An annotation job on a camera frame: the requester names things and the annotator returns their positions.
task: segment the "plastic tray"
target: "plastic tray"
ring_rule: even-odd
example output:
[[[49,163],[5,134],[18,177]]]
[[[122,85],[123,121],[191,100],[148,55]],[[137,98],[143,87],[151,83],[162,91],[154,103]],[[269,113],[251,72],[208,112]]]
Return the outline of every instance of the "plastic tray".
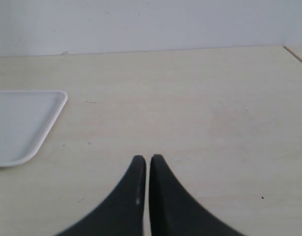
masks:
[[[67,98],[63,91],[0,91],[0,167],[35,156]]]

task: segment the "white tray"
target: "white tray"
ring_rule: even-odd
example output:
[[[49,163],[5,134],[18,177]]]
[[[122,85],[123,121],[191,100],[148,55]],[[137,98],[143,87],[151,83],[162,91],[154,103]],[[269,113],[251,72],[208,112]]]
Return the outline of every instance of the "white tray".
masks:
[[[35,156],[67,98],[63,91],[0,91],[0,167]]]

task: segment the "white wall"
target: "white wall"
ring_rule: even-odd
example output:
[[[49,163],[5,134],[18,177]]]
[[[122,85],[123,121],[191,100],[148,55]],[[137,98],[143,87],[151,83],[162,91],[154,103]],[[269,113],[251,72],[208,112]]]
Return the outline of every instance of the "white wall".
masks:
[[[0,0],[0,56],[302,44],[302,0]]]

